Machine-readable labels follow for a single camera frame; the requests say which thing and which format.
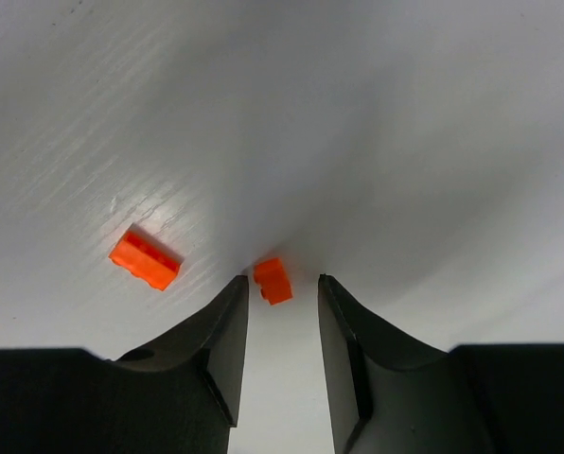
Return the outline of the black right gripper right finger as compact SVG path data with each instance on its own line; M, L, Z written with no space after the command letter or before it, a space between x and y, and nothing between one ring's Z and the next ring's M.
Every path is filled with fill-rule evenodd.
M326 391L338 453L564 453L564 343L448 352L318 281Z

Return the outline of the small orange lego stud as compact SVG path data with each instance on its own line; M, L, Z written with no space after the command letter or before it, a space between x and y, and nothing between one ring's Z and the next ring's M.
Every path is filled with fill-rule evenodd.
M271 306L292 298L291 280L280 258L270 258L255 265L253 277L262 298Z

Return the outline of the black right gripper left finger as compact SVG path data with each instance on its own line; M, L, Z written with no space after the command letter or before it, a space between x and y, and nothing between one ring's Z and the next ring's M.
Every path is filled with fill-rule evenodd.
M249 281L116 360L0 350L0 453L224 453L238 423Z

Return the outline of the small orange lego brick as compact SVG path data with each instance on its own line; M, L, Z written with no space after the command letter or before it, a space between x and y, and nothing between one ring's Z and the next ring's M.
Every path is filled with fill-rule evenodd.
M109 259L150 287L164 291L180 273L183 259L137 226L114 245Z

